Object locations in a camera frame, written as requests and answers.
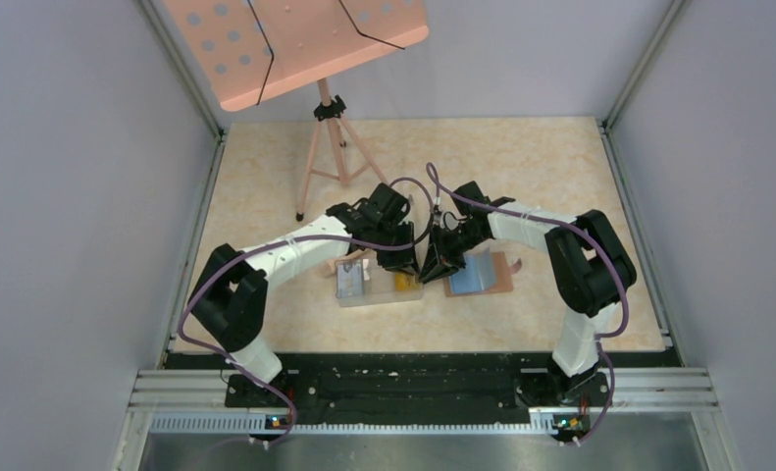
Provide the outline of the brown leather card holder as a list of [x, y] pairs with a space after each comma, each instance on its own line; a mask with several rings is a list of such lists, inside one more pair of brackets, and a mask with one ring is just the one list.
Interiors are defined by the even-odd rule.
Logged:
[[446, 297], [487, 295], [514, 290], [513, 276], [522, 270], [520, 258], [510, 260], [502, 251], [466, 256], [466, 266], [444, 282]]

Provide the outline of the clear plastic card box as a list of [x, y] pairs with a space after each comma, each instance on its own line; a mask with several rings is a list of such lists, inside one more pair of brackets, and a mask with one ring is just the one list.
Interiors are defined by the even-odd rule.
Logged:
[[365, 294], [360, 297], [336, 300], [340, 307], [362, 307], [369, 305], [388, 304], [396, 302], [408, 302], [419, 300], [423, 297], [423, 287], [419, 291], [398, 292], [394, 289], [393, 274], [384, 270], [377, 263], [374, 256], [361, 257], [355, 259], [369, 260], [369, 280], [365, 285]]

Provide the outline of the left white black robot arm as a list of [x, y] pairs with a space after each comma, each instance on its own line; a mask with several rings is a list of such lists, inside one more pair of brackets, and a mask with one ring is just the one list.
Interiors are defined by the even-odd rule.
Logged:
[[249, 373], [249, 393], [263, 405], [285, 396], [279, 357], [262, 338], [268, 294], [325, 262], [362, 249], [375, 251], [390, 272], [415, 275], [409, 199], [385, 183], [354, 203], [331, 206], [314, 221], [272, 241], [215, 248], [182, 312], [214, 339], [215, 351]]

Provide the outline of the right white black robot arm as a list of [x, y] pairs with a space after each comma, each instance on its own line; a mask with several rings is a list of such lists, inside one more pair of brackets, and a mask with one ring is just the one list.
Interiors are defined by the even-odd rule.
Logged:
[[578, 216], [529, 208], [511, 197], [489, 199], [470, 181], [450, 194], [461, 217], [452, 228], [434, 225], [419, 280], [426, 284], [456, 274], [466, 254], [491, 239], [518, 242], [547, 254], [557, 290], [567, 306], [561, 337], [546, 378], [549, 396], [572, 404], [587, 389], [585, 374], [599, 361], [597, 341], [606, 320], [626, 308], [636, 268], [607, 216]]

